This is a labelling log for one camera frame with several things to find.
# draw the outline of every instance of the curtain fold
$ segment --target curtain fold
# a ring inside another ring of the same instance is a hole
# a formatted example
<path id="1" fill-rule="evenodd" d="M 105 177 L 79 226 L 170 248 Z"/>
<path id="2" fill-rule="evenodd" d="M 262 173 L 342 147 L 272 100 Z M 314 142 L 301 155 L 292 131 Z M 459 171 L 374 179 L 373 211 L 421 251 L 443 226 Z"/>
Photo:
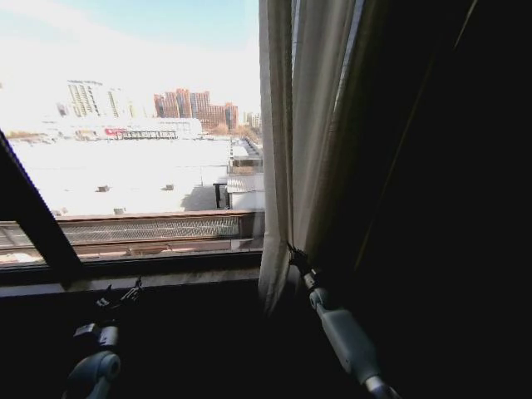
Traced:
<path id="1" fill-rule="evenodd" d="M 259 292 L 267 312 L 288 276 L 287 242 L 312 253 L 324 217 L 333 115 L 356 21 L 354 0 L 262 1 L 259 7 L 266 229 Z"/>

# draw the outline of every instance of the glass pane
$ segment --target glass pane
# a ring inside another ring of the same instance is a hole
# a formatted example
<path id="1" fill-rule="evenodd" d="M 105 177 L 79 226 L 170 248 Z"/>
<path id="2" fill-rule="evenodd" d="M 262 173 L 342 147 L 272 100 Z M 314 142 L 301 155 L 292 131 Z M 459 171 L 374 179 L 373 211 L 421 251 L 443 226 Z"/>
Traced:
<path id="1" fill-rule="evenodd" d="M 262 248 L 258 1 L 21 0 L 0 43 L 0 128 L 80 257 Z"/>
<path id="2" fill-rule="evenodd" d="M 17 222 L 0 221 L 0 268 L 43 264 L 42 256 Z"/>

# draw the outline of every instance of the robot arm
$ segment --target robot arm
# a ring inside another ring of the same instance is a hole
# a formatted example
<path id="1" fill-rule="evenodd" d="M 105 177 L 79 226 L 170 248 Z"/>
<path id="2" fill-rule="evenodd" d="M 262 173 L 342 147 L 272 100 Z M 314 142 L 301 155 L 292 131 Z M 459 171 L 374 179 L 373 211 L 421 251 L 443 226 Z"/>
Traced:
<path id="1" fill-rule="evenodd" d="M 393 388 L 380 378 L 381 370 L 377 364 L 375 347 L 351 312 L 329 299 L 328 291 L 319 286 L 319 272 L 309 266 L 307 255 L 290 244 L 288 247 L 290 264 L 298 268 L 310 292 L 310 303 L 322 320 L 323 331 L 343 369 L 364 385 L 375 398 L 400 399 Z"/>

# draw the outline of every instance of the high-rise building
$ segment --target high-rise building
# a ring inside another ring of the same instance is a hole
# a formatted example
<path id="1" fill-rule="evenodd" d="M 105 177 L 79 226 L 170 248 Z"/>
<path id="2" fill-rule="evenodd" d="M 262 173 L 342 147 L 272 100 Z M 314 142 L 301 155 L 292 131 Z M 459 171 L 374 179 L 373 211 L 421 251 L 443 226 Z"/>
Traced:
<path id="1" fill-rule="evenodd" d="M 204 91 L 203 93 L 190 93 L 190 109 L 193 118 L 201 120 L 201 115 L 206 115 L 209 104 L 210 94 L 208 91 Z"/>
<path id="2" fill-rule="evenodd" d="M 177 95 L 173 91 L 154 95 L 155 108 L 159 118 L 179 118 L 180 109 L 177 105 Z"/>
<path id="3" fill-rule="evenodd" d="M 155 112 L 157 112 L 157 117 L 164 118 L 165 117 L 165 108 L 163 107 L 163 100 L 165 99 L 164 96 L 161 94 L 155 94 L 153 96 L 153 101 L 155 103 Z"/>
<path id="4" fill-rule="evenodd" d="M 255 129 L 258 129 L 260 127 L 260 114 L 257 112 L 254 112 L 251 114 L 251 121 L 249 123 L 251 127 L 254 127 Z"/>
<path id="5" fill-rule="evenodd" d="M 71 104 L 77 116 L 108 116 L 108 98 L 98 81 L 68 81 Z"/>
<path id="6" fill-rule="evenodd" d="M 177 106 L 180 109 L 181 118 L 192 117 L 192 106 L 190 104 L 190 91 L 188 89 L 177 89 Z"/>
<path id="7" fill-rule="evenodd" d="M 230 131 L 239 125 L 239 108 L 232 102 L 225 103 L 225 124 Z"/>
<path id="8" fill-rule="evenodd" d="M 218 125 L 225 125 L 225 124 L 226 124 L 225 107 L 209 105 L 207 107 L 207 111 L 205 112 L 204 119 L 201 122 L 201 125 L 208 129 L 212 129 Z"/>
<path id="9" fill-rule="evenodd" d="M 115 117 L 131 116 L 126 96 L 121 89 L 107 89 L 109 103 L 111 106 L 110 113 Z"/>

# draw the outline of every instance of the railing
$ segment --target railing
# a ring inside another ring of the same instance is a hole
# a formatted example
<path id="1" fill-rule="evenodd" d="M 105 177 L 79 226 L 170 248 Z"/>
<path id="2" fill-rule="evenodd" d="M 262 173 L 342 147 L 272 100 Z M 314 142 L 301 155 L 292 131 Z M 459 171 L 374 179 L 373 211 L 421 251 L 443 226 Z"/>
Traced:
<path id="1" fill-rule="evenodd" d="M 60 216 L 57 222 L 81 255 L 224 249 L 217 242 L 223 240 L 232 248 L 231 240 L 261 239 L 264 236 L 262 210 Z M 0 254 L 32 247 L 31 240 L 17 223 L 0 222 Z"/>

